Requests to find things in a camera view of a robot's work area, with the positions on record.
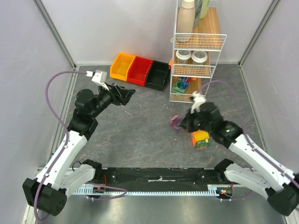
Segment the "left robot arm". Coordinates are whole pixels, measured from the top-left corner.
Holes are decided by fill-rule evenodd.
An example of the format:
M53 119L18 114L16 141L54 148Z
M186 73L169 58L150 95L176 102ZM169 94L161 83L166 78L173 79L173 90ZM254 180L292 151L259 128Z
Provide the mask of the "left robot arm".
M134 89L126 89L116 84L103 83L99 93L83 89L76 95L73 117L66 129L60 146L44 167L34 178L27 178L23 183L26 200L38 211L57 216L64 208L67 198L87 182L99 183L103 173L101 164L92 160L84 161L73 173L66 172L83 146L93 135L100 115L109 105L126 105Z

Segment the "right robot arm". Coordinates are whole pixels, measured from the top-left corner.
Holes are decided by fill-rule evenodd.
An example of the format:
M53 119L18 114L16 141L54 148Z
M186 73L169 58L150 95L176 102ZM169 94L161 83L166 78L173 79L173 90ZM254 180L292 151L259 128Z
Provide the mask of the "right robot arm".
M289 216L299 204L299 175L264 152L237 124L223 119L218 107L206 102L191 108L179 127L192 133L206 131L215 142L242 157L255 169L248 171L225 159L214 171L218 183L236 182L264 197L270 206Z

